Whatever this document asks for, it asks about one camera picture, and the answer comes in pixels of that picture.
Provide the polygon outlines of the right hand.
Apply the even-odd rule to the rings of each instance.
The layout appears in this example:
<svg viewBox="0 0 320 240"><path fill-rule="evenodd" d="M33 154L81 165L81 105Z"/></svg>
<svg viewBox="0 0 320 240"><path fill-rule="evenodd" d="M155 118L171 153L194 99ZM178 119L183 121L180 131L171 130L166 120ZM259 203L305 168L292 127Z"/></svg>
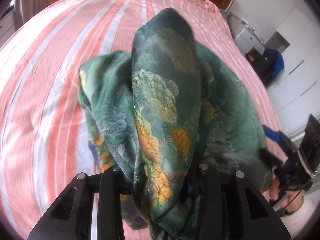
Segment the right hand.
<svg viewBox="0 0 320 240"><path fill-rule="evenodd" d="M279 197L280 182L277 177L273 178L272 185L269 190L270 200L276 200ZM288 213L296 212L303 205L303 192L300 191L286 191L288 197L281 203L281 207Z"/></svg>

